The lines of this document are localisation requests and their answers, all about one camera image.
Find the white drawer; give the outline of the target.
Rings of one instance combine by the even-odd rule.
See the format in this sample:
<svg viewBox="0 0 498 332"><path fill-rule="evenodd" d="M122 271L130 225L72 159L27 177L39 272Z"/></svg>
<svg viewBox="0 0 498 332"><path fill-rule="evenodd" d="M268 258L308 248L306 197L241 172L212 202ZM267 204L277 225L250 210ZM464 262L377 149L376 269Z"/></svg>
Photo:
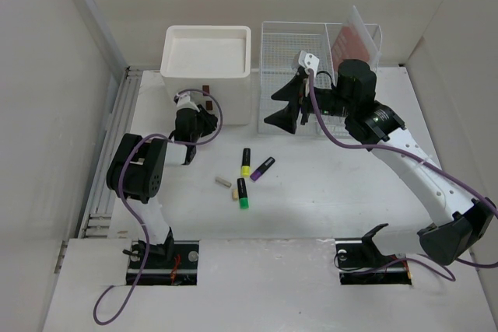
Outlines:
<svg viewBox="0 0 498 332"><path fill-rule="evenodd" d="M175 96L185 89L202 89L204 86L208 86L209 93L219 101L243 96L250 88L247 79L188 79L163 77L163 83L170 96Z"/></svg>
<svg viewBox="0 0 498 332"><path fill-rule="evenodd" d="M224 117L241 117L241 121L246 121L251 115L251 101L228 100L219 101Z"/></svg>

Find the white top drawer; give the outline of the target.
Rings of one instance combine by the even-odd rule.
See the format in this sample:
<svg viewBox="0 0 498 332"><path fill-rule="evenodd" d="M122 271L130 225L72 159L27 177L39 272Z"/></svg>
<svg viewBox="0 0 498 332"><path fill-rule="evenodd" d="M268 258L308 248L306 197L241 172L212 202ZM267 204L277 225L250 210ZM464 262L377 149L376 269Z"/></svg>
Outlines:
<svg viewBox="0 0 498 332"><path fill-rule="evenodd" d="M185 89L202 89L204 86L208 86L209 93L219 101L243 96L250 88L247 79L188 79L163 77L163 83L170 96L175 96Z"/></svg>

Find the grey eraser stick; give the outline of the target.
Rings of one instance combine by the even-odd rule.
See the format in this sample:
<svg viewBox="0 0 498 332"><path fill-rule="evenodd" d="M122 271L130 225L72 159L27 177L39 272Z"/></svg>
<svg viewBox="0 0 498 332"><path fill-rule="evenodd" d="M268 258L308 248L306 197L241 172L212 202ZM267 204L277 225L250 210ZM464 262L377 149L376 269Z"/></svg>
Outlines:
<svg viewBox="0 0 498 332"><path fill-rule="evenodd" d="M224 187L231 187L231 185L232 185L231 182L229 182L228 180L225 180L225 179L223 179L222 177L219 177L219 176L217 176L215 178L215 182L223 185Z"/></svg>

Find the yellow highlighter marker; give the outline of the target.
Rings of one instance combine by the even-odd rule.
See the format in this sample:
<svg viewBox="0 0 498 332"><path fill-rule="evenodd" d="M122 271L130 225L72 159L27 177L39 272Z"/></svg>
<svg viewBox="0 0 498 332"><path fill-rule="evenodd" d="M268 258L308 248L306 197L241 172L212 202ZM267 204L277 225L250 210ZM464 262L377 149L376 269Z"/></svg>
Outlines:
<svg viewBox="0 0 498 332"><path fill-rule="evenodd" d="M242 177L249 177L251 175L251 150L249 148L243 149L240 175Z"/></svg>

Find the purple highlighter marker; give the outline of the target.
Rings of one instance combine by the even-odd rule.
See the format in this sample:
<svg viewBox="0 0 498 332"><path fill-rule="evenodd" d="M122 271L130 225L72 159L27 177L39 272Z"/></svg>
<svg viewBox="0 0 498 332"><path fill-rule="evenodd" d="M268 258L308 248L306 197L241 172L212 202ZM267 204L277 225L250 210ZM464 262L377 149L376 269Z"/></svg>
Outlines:
<svg viewBox="0 0 498 332"><path fill-rule="evenodd" d="M250 179L255 182L275 163L273 157L268 157L251 175Z"/></svg>

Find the clear mesh document pouch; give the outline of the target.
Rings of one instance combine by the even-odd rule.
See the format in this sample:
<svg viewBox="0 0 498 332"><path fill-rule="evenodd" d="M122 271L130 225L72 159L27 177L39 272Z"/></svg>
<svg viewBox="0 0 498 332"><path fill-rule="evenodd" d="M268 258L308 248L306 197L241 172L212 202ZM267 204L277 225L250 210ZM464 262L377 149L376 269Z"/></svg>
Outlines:
<svg viewBox="0 0 498 332"><path fill-rule="evenodd" d="M381 59L382 31L376 23L365 23L357 7L353 6L331 46L333 69L347 59L365 61L372 71Z"/></svg>

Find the green highlighter marker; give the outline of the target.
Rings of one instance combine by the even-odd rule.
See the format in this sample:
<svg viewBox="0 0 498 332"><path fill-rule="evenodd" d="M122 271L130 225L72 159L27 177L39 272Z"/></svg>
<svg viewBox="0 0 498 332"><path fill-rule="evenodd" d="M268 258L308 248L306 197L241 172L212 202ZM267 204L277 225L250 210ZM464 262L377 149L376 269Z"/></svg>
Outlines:
<svg viewBox="0 0 498 332"><path fill-rule="evenodd" d="M247 185L244 178L237 179L237 193L240 209L249 209Z"/></svg>

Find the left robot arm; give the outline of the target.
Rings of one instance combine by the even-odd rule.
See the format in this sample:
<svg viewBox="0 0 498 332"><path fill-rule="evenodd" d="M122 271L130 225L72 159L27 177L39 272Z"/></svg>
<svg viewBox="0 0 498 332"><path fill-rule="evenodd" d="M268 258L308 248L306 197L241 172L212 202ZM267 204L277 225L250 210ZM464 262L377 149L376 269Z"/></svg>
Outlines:
<svg viewBox="0 0 498 332"><path fill-rule="evenodd" d="M144 230L144 238L128 252L129 256L147 264L153 262L157 267L172 262L174 236L156 197L164 166L189 165L197 146L213 140L222 125L222 114L211 114L198 104L176 111L175 129L169 136L123 135L107 171L106 183Z"/></svg>

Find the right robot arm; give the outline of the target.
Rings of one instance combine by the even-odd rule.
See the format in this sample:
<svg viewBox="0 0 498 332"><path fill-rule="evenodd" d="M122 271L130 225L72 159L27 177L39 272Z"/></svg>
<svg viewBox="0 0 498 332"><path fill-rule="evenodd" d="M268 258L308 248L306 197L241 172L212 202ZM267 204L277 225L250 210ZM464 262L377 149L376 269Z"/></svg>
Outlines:
<svg viewBox="0 0 498 332"><path fill-rule="evenodd" d="M365 149L387 165L426 209L432 222L421 229L388 231L381 223L361 238L360 255L374 267L392 254L420 253L439 265L459 261L479 241L497 209L470 186L440 169L422 150L405 122L376 100L377 76L365 61L344 60L330 89L315 87L319 60L306 51L296 56L296 74L272 94L286 106L264 122L290 134L314 115L324 127L325 115L342 117L356 140L353 149Z"/></svg>

